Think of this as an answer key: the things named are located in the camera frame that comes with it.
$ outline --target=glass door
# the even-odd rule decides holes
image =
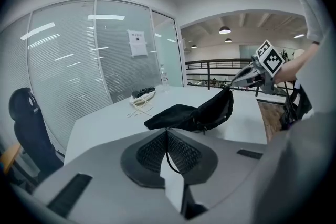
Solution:
[[[175,21],[165,15],[152,12],[154,37],[159,66],[167,72],[170,86],[183,86],[180,49],[176,36]]]

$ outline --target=white table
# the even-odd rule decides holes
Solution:
[[[153,108],[149,113],[156,115],[175,104],[198,107],[220,90],[216,88],[207,90],[205,87],[170,87],[169,92],[165,93],[158,87],[155,96],[150,100]],[[263,118],[254,95],[234,91],[233,96],[234,107],[231,117],[217,128],[207,131],[206,135],[233,141],[267,144]],[[71,132],[64,164],[99,144],[148,131],[143,123],[150,119],[150,116],[140,114],[127,118],[134,109],[129,100],[125,99],[78,119]]]

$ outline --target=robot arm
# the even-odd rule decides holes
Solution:
[[[259,86],[265,94],[273,94],[273,77],[285,63],[281,54],[266,40],[251,58],[252,62],[235,75],[232,85],[250,88]]]

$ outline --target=human arm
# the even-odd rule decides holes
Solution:
[[[306,50],[299,57],[292,61],[286,62],[274,76],[275,84],[279,84],[284,81],[294,81],[296,80],[296,73],[301,69],[301,67],[315,55],[319,48],[319,44],[314,42],[310,45],[308,50]]]

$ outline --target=black bag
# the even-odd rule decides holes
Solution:
[[[144,122],[149,129],[179,128],[187,131],[210,130],[227,121],[232,114],[233,95],[229,87],[198,108],[177,104]]]

